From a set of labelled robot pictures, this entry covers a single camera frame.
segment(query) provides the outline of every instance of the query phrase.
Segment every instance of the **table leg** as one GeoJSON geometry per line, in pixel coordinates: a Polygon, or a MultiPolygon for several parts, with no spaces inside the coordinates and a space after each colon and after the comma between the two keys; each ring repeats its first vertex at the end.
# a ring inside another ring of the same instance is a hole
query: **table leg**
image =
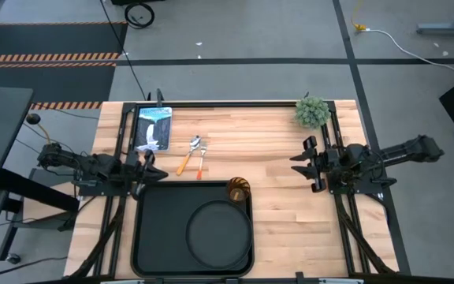
{"type": "Polygon", "coordinates": [[[0,170],[0,189],[71,212],[78,211],[80,204],[74,197],[5,169],[0,170]]]}

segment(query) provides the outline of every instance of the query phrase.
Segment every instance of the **wheel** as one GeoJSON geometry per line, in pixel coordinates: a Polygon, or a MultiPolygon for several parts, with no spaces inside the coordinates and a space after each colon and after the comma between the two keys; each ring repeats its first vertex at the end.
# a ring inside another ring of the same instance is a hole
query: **wheel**
{"type": "Polygon", "coordinates": [[[20,262],[20,256],[16,255],[15,253],[9,253],[6,257],[6,261],[11,264],[17,264],[20,262]]]}
{"type": "Polygon", "coordinates": [[[135,28],[135,29],[146,28],[154,22],[155,12],[149,5],[147,5],[145,3],[142,3],[142,2],[132,3],[132,4],[127,5],[127,7],[125,8],[125,20],[129,23],[131,28],[135,28]],[[138,19],[138,18],[135,18],[134,16],[129,15],[129,12],[131,11],[131,9],[134,7],[137,7],[137,6],[143,7],[147,12],[150,13],[150,19],[148,20],[146,17],[144,19],[147,21],[146,23],[140,22],[140,20],[143,19],[143,17],[140,17],[138,19]]]}

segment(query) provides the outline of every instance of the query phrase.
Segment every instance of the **white cable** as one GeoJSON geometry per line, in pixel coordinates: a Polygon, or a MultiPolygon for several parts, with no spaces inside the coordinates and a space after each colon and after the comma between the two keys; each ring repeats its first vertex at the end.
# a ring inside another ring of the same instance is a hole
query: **white cable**
{"type": "Polygon", "coordinates": [[[419,59],[419,60],[422,60],[422,61],[424,61],[424,62],[426,62],[426,63],[431,64],[431,65],[440,66],[440,67],[445,67],[445,68],[448,68],[448,69],[451,69],[451,70],[454,71],[454,68],[451,67],[450,65],[439,64],[439,63],[431,62],[431,61],[426,60],[426,59],[423,58],[423,57],[420,57],[420,56],[418,56],[418,55],[416,55],[416,54],[413,54],[413,53],[411,53],[411,52],[405,50],[404,48],[400,47],[400,45],[395,41],[395,39],[394,39],[388,32],[384,32],[384,31],[382,31],[382,30],[373,30],[373,29],[369,29],[369,28],[366,29],[366,30],[363,30],[363,31],[361,31],[361,32],[379,32],[379,33],[381,33],[381,34],[383,34],[383,35],[388,36],[388,37],[393,41],[393,43],[395,43],[395,45],[396,45],[402,52],[404,52],[405,54],[409,54],[409,55],[411,55],[412,57],[417,58],[417,59],[419,59]]]}

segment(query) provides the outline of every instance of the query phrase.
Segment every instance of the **book cover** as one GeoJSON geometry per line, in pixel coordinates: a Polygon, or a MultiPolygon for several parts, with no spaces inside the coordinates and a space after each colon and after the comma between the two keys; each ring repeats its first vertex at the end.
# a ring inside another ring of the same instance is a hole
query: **book cover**
{"type": "Polygon", "coordinates": [[[168,151],[171,136],[170,107],[141,108],[138,114],[134,149],[137,151],[168,151]]]}

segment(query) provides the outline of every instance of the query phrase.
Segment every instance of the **yellow cable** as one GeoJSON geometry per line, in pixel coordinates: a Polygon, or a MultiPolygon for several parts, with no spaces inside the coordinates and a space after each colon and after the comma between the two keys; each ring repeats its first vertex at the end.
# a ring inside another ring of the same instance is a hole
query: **yellow cable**
{"type": "Polygon", "coordinates": [[[37,126],[41,128],[43,133],[45,133],[45,136],[47,137],[47,144],[50,144],[50,136],[48,135],[48,132],[39,123],[37,124],[37,126]]]}
{"type": "Polygon", "coordinates": [[[360,9],[360,6],[363,4],[363,0],[359,0],[357,3],[356,3],[356,6],[355,8],[353,9],[353,13],[352,13],[352,18],[351,18],[351,22],[353,24],[353,27],[355,27],[355,30],[357,30],[358,32],[361,32],[361,31],[365,31],[366,30],[366,26],[365,24],[355,24],[355,17],[356,17],[356,14],[359,12],[359,9],[360,9]]]}

